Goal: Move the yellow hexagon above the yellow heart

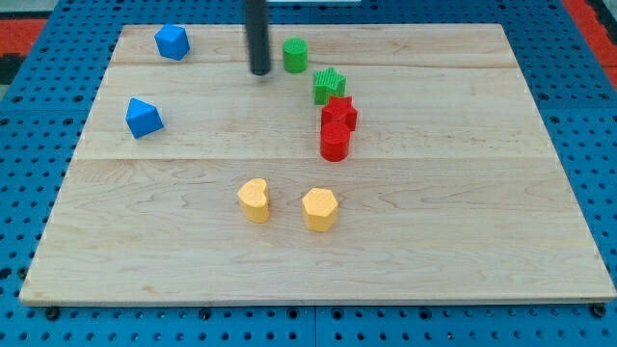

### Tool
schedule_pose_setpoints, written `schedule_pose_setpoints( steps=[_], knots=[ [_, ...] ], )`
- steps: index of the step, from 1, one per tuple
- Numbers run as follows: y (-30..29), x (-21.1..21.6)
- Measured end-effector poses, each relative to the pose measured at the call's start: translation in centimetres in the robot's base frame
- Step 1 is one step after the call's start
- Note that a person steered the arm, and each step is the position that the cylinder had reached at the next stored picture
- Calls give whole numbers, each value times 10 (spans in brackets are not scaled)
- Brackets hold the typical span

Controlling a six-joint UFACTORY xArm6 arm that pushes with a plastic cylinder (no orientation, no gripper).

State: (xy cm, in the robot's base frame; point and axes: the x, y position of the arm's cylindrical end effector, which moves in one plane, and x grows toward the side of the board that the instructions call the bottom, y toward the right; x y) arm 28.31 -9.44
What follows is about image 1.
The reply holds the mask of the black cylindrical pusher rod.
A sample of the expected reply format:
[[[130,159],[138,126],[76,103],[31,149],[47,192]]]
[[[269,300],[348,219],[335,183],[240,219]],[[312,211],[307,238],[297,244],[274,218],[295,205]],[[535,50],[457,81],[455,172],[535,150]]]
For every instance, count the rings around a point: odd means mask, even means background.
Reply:
[[[271,70],[267,2],[244,0],[243,7],[250,72],[256,76],[264,76]]]

